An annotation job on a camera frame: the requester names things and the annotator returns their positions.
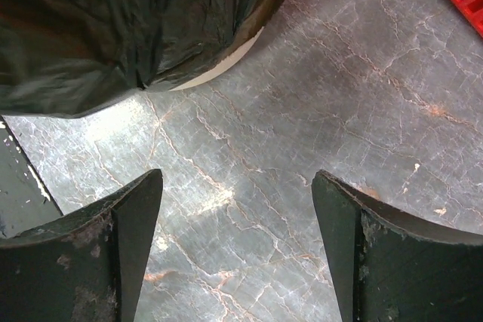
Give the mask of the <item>beige trash bin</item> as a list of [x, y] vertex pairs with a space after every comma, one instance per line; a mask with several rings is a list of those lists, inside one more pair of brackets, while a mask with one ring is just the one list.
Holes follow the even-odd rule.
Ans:
[[154, 92], [185, 90], [204, 84], [222, 75], [233, 67], [253, 47], [264, 27], [261, 26], [257, 31], [255, 29], [256, 26], [243, 29], [237, 35], [235, 42], [222, 54], [216, 65], [212, 66], [208, 71], [200, 73], [196, 77], [192, 76], [187, 81], [176, 81], [175, 85], [168, 85], [166, 81], [163, 81], [160, 85], [150, 87], [149, 90]]

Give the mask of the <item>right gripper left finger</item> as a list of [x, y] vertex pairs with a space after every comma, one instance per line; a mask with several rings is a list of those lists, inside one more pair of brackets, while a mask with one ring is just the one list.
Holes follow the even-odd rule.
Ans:
[[159, 169], [1, 241], [3, 321], [133, 321], [158, 219]]

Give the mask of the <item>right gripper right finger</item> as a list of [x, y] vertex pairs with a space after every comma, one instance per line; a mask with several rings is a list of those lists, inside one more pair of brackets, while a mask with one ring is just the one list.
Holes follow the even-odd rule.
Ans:
[[312, 199], [344, 321], [480, 321], [482, 237], [413, 216], [321, 170]]

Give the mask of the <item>black trash bag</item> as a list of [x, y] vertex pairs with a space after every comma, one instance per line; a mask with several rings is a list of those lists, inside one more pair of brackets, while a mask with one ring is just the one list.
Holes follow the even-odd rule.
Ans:
[[77, 118], [215, 66], [284, 0], [1, 0], [1, 112]]

